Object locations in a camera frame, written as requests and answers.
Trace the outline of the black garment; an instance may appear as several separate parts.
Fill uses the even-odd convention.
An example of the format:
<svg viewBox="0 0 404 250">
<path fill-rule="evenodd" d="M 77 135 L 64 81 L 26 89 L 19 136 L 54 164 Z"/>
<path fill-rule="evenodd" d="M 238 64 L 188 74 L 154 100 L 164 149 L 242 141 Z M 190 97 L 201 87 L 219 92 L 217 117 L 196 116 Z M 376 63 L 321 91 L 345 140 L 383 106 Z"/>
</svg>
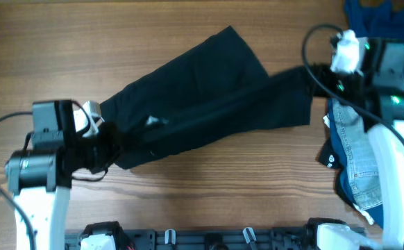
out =
<svg viewBox="0 0 404 250">
<path fill-rule="evenodd" d="M 252 130 L 310 123 L 313 83 L 303 67 L 269 75 L 227 27 L 101 104 L 124 134 L 122 169 Z"/>
</svg>

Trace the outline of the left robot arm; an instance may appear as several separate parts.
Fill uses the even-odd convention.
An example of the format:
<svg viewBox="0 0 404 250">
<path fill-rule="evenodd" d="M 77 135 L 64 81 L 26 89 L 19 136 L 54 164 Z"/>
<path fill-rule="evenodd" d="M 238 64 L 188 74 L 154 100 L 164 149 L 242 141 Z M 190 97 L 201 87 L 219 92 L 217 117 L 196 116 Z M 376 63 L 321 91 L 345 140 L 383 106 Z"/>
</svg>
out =
<svg viewBox="0 0 404 250">
<path fill-rule="evenodd" d="M 100 105 L 71 99 L 32 105 L 33 131 L 5 165 L 18 249 L 64 249 L 74 172 L 105 176 L 121 153 L 117 129 Z"/>
</svg>

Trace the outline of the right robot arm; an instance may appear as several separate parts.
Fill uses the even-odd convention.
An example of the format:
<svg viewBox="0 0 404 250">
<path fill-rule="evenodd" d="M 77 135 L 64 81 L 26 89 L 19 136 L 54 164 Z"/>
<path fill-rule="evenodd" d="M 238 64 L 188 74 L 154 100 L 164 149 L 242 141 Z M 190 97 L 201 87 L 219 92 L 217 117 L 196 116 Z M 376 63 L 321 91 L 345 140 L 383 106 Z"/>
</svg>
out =
<svg viewBox="0 0 404 250">
<path fill-rule="evenodd" d="M 317 230 L 317 246 L 404 249 L 404 42 L 346 31 L 330 43 L 332 83 L 314 82 L 331 96 L 333 144 L 344 156 L 339 187 L 352 207 L 382 227 L 382 242 L 326 224 Z"/>
</svg>

